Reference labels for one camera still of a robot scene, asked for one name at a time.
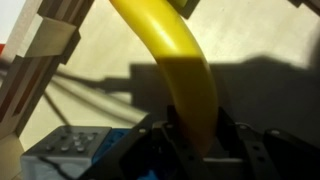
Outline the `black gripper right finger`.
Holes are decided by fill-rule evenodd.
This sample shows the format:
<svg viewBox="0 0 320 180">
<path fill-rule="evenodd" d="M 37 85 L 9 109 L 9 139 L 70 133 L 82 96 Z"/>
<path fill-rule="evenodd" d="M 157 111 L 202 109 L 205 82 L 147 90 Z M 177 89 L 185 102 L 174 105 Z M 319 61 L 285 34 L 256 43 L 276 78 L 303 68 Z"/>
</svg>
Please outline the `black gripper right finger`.
<svg viewBox="0 0 320 180">
<path fill-rule="evenodd" d="M 252 180 L 320 180 L 320 149 L 281 129 L 258 133 L 220 108 L 216 136 Z"/>
</svg>

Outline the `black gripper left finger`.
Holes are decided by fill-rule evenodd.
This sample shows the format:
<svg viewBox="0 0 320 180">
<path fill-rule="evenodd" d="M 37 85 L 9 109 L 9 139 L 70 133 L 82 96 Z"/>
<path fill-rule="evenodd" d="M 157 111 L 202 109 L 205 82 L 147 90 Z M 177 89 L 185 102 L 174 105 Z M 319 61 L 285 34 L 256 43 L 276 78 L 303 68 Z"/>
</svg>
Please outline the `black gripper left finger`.
<svg viewBox="0 0 320 180">
<path fill-rule="evenodd" d="M 152 173 L 157 180 L 211 180 L 179 120 L 174 106 L 167 107 L 165 121 L 147 115 L 78 180 L 139 180 Z"/>
</svg>

